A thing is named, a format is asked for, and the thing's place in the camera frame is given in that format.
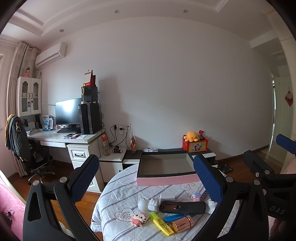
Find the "pink pillow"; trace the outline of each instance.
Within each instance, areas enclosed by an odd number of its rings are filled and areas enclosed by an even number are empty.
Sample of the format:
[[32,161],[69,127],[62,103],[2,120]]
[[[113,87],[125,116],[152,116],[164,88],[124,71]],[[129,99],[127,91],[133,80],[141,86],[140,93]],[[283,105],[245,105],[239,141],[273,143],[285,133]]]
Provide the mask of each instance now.
[[13,209],[11,230],[22,241],[22,225],[24,222],[25,204],[6,186],[0,177],[0,211]]

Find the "computer tower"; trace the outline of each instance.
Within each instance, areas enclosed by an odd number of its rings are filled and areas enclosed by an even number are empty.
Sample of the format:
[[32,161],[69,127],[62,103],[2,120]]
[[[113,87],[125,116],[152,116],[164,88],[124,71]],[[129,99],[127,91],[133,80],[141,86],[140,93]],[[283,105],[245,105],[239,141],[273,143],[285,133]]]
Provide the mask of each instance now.
[[95,134],[102,128],[100,104],[86,103],[79,105],[79,120],[82,134]]

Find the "blue foam pad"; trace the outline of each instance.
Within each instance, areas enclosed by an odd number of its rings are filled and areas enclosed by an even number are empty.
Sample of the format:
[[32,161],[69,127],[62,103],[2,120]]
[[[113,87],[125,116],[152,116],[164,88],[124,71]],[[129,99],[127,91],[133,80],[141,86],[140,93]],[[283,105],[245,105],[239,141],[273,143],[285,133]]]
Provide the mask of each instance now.
[[288,152],[295,154],[296,153],[296,142],[292,141],[288,137],[285,137],[282,134],[278,134],[276,137],[276,143],[286,149]]
[[94,155],[94,157],[91,159],[91,161],[88,163],[71,187],[71,201],[73,204],[82,200],[98,169],[99,158]]
[[220,204],[223,198],[222,186],[198,155],[193,160],[193,167],[211,200]]

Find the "speaker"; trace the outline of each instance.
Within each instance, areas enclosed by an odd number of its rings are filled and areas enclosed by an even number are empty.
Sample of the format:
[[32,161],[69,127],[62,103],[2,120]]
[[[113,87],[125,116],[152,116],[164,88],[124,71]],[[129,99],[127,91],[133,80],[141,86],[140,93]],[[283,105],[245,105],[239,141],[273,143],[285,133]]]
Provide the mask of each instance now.
[[95,134],[102,128],[99,103],[79,105],[79,120],[82,134]]
[[81,87],[82,101],[98,103],[98,87],[93,85]]

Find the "ceiling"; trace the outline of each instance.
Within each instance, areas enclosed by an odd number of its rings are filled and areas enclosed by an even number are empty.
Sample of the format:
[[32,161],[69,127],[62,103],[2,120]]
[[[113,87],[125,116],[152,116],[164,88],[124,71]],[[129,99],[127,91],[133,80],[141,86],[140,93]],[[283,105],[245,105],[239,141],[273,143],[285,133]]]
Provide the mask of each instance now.
[[99,23],[164,16],[211,24],[250,41],[272,29],[261,12],[268,7],[266,0],[27,0],[12,16],[0,40],[23,41],[43,49]]
[[266,41],[253,49],[270,59],[275,66],[288,64],[283,47],[278,38]]

